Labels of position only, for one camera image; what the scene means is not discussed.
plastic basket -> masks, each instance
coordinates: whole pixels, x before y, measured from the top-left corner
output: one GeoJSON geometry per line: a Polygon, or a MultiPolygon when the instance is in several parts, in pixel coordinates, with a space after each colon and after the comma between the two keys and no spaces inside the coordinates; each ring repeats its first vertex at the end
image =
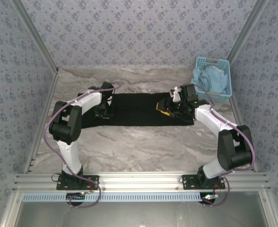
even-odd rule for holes
{"type": "MultiPolygon", "coordinates": [[[[232,82],[231,82],[231,76],[230,76],[230,67],[229,67],[229,61],[218,59],[218,58],[205,58],[205,57],[197,57],[196,60],[196,67],[199,69],[205,68],[207,65],[215,65],[219,67],[220,69],[224,70],[225,73],[228,75],[228,83],[226,87],[226,94],[219,94],[214,92],[209,92],[209,95],[214,101],[218,102],[226,102],[227,99],[229,99],[232,96],[232,82]]],[[[197,91],[196,93],[199,97],[199,99],[206,99],[209,100],[207,95],[204,91],[197,91]]]]}

black cloth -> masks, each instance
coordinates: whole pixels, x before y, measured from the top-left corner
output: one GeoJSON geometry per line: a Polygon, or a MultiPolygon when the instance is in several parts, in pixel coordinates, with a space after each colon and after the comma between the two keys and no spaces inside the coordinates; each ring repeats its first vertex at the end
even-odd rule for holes
{"type": "Polygon", "coordinates": [[[156,110],[157,103],[170,97],[169,93],[113,94],[114,116],[110,119],[95,117],[93,109],[82,116],[82,128],[101,125],[110,126],[185,126],[193,120],[184,121],[156,110]]]}

light blue towel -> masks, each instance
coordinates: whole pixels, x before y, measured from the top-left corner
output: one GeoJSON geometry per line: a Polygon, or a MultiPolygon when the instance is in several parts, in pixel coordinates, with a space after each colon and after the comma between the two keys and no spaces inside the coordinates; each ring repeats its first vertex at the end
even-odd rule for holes
{"type": "Polygon", "coordinates": [[[209,92],[226,94],[228,76],[224,70],[215,65],[208,65],[206,69],[195,68],[193,74],[192,84],[198,84],[209,92]]]}

wall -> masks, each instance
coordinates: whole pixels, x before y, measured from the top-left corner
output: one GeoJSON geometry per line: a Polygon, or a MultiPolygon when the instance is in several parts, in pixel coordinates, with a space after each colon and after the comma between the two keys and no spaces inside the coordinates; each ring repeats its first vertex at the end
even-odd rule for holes
{"type": "Polygon", "coordinates": [[[52,72],[9,0],[0,1],[0,218],[22,173],[52,72]]]}
{"type": "Polygon", "coordinates": [[[23,0],[59,67],[227,58],[255,0],[23,0]]]}
{"type": "Polygon", "coordinates": [[[278,0],[270,0],[232,65],[233,91],[278,205],[278,0]]]}

gray marble table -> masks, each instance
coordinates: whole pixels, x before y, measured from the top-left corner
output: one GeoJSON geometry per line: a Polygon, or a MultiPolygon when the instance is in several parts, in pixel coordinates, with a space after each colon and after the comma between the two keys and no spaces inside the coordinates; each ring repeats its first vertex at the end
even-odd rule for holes
{"type": "MultiPolygon", "coordinates": [[[[156,93],[190,83],[191,78],[190,68],[60,70],[47,120],[58,100],[71,100],[103,81],[120,85],[117,93],[156,93]]],[[[216,110],[234,122],[229,102],[218,103],[216,110]]],[[[50,134],[47,138],[58,149],[50,134]]],[[[217,138],[200,122],[178,127],[99,126],[82,130],[78,142],[85,172],[197,171],[215,158],[217,149],[217,138]]],[[[42,140],[32,171],[54,173],[61,169],[61,160],[42,140]]]]}

